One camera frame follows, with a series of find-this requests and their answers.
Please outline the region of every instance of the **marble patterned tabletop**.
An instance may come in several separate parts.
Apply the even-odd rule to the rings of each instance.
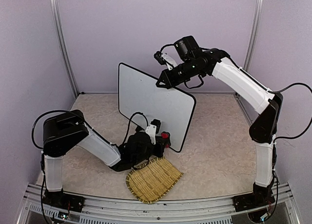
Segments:
[[[165,157],[184,175],[163,200],[252,191],[255,147],[234,96],[195,94],[195,97],[197,104],[182,151],[165,149]],[[118,111],[117,94],[79,95],[72,109],[80,109],[87,122],[106,139],[122,143],[128,119]],[[135,132],[135,125],[130,129],[129,135]],[[63,188],[86,195],[134,199],[125,182],[129,172],[114,172],[76,146],[63,160]]]

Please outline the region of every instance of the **black border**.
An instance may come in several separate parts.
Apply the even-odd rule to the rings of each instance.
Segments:
[[[120,113],[121,115],[123,115],[123,114],[121,113],[121,111],[120,111],[120,108],[119,108],[119,72],[120,72],[120,65],[121,65],[121,64],[123,64],[123,65],[125,65],[125,66],[127,66],[127,67],[129,67],[129,68],[131,68],[131,69],[134,69],[135,71],[138,71],[138,72],[140,72],[140,73],[142,73],[142,74],[145,74],[145,75],[147,75],[147,76],[149,76],[149,77],[155,79],[156,81],[157,81],[158,79],[155,78],[154,76],[152,76],[152,75],[150,75],[150,74],[147,74],[147,73],[145,73],[145,72],[143,72],[143,71],[141,71],[141,70],[138,70],[138,69],[136,69],[136,68],[134,68],[134,67],[132,67],[132,66],[130,66],[130,65],[128,65],[128,64],[125,64],[125,63],[123,63],[123,62],[119,63],[119,65],[118,65],[118,111],[119,111],[119,113]],[[173,148],[170,147],[174,152],[181,152],[181,151],[182,151],[182,148],[183,148],[183,146],[184,146],[184,142],[185,142],[187,133],[188,133],[189,128],[190,128],[191,120],[192,120],[192,118],[193,118],[193,113],[194,113],[194,111],[195,111],[195,106],[196,106],[196,104],[197,104],[197,101],[196,101],[195,96],[193,96],[192,94],[190,94],[190,93],[188,93],[188,92],[186,92],[186,91],[183,91],[183,90],[181,90],[181,89],[179,89],[179,88],[177,88],[177,87],[173,87],[173,88],[176,89],[176,90],[178,90],[178,91],[180,91],[180,92],[182,92],[182,93],[184,93],[184,94],[186,94],[186,95],[188,95],[188,96],[190,96],[190,97],[192,97],[193,100],[194,100],[194,106],[193,106],[192,113],[191,113],[191,116],[190,116],[189,124],[187,125],[186,132],[185,132],[185,134],[184,134],[184,139],[183,139],[183,141],[182,141],[181,149],[180,149],[179,151],[176,151],[176,150],[174,150]]]

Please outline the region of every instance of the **woven bamboo coaster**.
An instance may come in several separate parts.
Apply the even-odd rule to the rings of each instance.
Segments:
[[[142,169],[132,170],[127,175],[126,184],[139,201],[152,204],[165,196],[183,173],[164,157],[154,158],[147,166],[145,165],[146,163],[138,167]]]

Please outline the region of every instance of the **vertical metal pole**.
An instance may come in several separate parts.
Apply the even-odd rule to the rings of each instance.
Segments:
[[[243,69],[247,72],[249,71],[250,63],[251,63],[253,52],[254,52],[254,45],[255,45],[255,41],[256,41],[256,37],[258,33],[260,17],[261,17],[261,12],[262,12],[262,5],[263,5],[263,0],[256,0],[256,6],[255,6],[255,11],[254,11],[254,17],[253,17],[252,33],[250,35],[248,50],[247,50],[247,54],[246,54],[244,66],[243,66]],[[241,96],[236,94],[236,100],[238,102],[239,107],[243,111],[248,124],[251,125],[252,119],[247,114],[247,111],[242,103]]]
[[[65,68],[66,68],[66,73],[69,79],[70,86],[72,88],[73,94],[75,98],[78,97],[79,91],[78,91],[78,86],[74,77],[74,73],[72,70],[72,67],[70,65],[66,45],[65,45],[65,40],[64,40],[64,35],[62,31],[62,25],[60,21],[60,15],[59,15],[59,6],[58,6],[58,0],[50,0],[51,2],[51,8],[52,8],[52,13],[53,13],[53,18],[54,18],[54,23],[56,26],[57,30],[57,36],[58,36],[58,41],[59,41],[59,46],[62,52]]]

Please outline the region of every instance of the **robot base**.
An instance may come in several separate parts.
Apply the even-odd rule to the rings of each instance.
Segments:
[[[272,186],[274,181],[267,187],[261,187],[253,184],[253,193],[244,194],[233,197],[233,203],[236,212],[249,210],[253,208],[259,208],[273,204],[275,198],[272,192]]]
[[[66,194],[62,191],[49,192],[45,191],[42,198],[44,204],[81,213],[85,198],[82,196],[75,196]]]

